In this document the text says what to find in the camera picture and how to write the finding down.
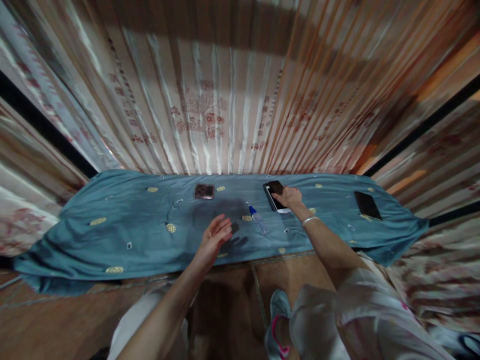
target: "floor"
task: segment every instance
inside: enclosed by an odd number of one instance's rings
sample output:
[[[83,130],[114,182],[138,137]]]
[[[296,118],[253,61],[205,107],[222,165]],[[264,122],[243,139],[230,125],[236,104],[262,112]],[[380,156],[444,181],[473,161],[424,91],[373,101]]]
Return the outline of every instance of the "floor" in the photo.
[[[0,274],[0,284],[16,276]],[[109,345],[129,307],[171,276],[97,284],[78,297],[45,296],[16,282],[0,290],[0,358],[88,360]],[[214,267],[192,306],[191,358],[267,359],[270,296],[282,288],[293,305],[305,283],[332,287],[312,251]],[[289,356],[298,358],[295,351]]]

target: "patterned curtain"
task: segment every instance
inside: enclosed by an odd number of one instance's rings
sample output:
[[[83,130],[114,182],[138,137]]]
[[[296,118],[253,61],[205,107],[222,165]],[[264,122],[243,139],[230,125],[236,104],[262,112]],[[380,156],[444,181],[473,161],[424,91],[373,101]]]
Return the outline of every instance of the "patterned curtain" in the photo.
[[[0,98],[0,255],[28,250],[88,179]]]
[[[480,31],[461,45],[415,94],[397,125],[383,134],[362,174],[411,128],[480,74]],[[480,91],[432,127],[372,178],[421,218],[480,200]]]
[[[426,325],[480,329],[480,214],[432,228],[388,269]]]
[[[348,173],[476,19],[463,0],[4,1],[4,72],[97,170],[154,174]]]

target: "woman's right hand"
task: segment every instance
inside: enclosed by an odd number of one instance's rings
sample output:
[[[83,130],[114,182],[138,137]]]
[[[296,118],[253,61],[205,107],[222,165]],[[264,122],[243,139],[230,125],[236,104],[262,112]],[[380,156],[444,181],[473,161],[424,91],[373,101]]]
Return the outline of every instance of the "woman's right hand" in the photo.
[[[295,205],[303,205],[302,193],[296,187],[285,186],[281,195],[273,193],[272,196],[280,204],[289,209],[291,209]]]

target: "sneaker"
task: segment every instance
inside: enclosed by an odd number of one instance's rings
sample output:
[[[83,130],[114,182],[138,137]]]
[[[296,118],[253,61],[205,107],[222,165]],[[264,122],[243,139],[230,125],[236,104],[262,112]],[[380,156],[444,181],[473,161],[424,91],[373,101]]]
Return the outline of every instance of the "sneaker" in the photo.
[[[282,347],[274,334],[275,324],[280,317],[290,318],[290,303],[285,291],[275,290],[270,299],[271,323],[268,327],[263,344],[269,360],[285,360],[289,355],[289,347]]]

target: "smartphone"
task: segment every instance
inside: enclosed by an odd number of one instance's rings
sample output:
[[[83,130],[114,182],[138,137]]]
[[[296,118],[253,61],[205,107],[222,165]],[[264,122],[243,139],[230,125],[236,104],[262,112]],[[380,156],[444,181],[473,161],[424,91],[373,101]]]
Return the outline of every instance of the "smartphone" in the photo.
[[[274,212],[280,213],[280,214],[287,214],[291,211],[288,207],[283,206],[281,203],[279,203],[277,200],[273,198],[272,194],[277,192],[274,191],[274,189],[270,186],[269,183],[263,184],[263,188],[265,189],[266,197],[268,198],[268,202],[270,203],[271,209]]]
[[[371,195],[359,191],[355,191],[354,194],[356,203],[358,204],[358,208],[360,209],[360,213],[362,215],[380,221],[383,220],[377,204],[375,204],[375,200]]]
[[[270,186],[273,192],[278,195],[282,195],[282,193],[284,192],[284,186],[278,180],[270,181],[268,183],[268,186]]]

